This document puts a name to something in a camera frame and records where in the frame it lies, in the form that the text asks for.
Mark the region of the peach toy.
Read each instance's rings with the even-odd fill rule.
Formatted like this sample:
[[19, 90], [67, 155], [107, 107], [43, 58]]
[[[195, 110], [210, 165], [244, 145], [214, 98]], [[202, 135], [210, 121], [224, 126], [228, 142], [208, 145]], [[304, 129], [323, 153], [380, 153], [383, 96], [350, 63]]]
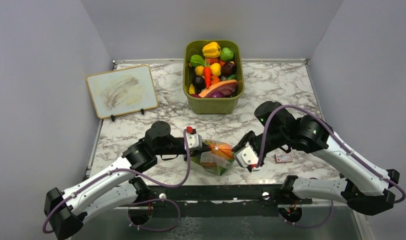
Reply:
[[225, 159], [233, 159], [232, 146], [224, 142], [213, 142], [210, 145], [211, 153]]

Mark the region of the orange spiky pineapple toy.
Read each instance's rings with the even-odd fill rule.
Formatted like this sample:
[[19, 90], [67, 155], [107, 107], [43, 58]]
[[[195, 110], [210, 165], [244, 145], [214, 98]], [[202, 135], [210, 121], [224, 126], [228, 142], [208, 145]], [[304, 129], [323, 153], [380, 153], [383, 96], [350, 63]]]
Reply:
[[191, 161], [204, 168], [208, 168], [218, 161], [221, 161], [220, 156], [211, 153], [211, 144], [215, 141], [206, 141], [203, 143], [203, 148], [201, 150], [193, 150], [191, 152]]

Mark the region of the clear zip bag orange zipper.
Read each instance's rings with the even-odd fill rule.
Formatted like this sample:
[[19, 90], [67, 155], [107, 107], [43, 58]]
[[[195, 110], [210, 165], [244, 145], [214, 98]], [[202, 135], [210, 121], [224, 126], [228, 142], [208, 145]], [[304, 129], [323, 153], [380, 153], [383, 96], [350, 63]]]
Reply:
[[230, 144], [209, 139], [204, 139], [202, 143], [209, 147], [209, 151], [191, 157], [192, 169], [222, 176], [233, 167], [235, 159]]

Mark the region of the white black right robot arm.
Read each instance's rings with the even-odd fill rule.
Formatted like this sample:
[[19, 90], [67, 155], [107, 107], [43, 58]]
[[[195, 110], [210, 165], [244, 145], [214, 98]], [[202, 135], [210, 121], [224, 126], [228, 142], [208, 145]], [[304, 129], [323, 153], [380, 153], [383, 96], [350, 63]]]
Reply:
[[304, 199], [323, 199], [348, 205], [352, 210], [374, 216], [390, 210], [400, 200], [391, 188], [397, 188], [400, 174], [382, 169], [351, 148], [325, 121], [305, 110], [295, 118], [289, 106], [266, 101], [254, 111], [263, 125], [262, 134], [245, 134], [232, 149], [238, 165], [258, 171], [267, 153], [280, 149], [313, 155], [341, 173], [336, 180], [321, 180], [289, 175], [277, 196], [291, 204]]

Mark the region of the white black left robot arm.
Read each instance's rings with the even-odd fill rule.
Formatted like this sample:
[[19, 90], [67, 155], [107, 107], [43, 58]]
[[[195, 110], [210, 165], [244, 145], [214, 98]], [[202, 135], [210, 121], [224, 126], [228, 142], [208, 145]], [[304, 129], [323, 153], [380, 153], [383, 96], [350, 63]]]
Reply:
[[[129, 146], [97, 175], [64, 190], [57, 187], [49, 190], [45, 196], [46, 218], [42, 232], [53, 233], [58, 240], [66, 240], [87, 221], [108, 210], [127, 204], [150, 208], [152, 203], [162, 199], [152, 197], [144, 180], [170, 189], [182, 186], [190, 175], [191, 153], [201, 149], [202, 137], [194, 128], [186, 127], [181, 137], [174, 137], [167, 122], [153, 123], [143, 138]], [[145, 175], [164, 155], [186, 157], [186, 174], [179, 183], [162, 183]]]

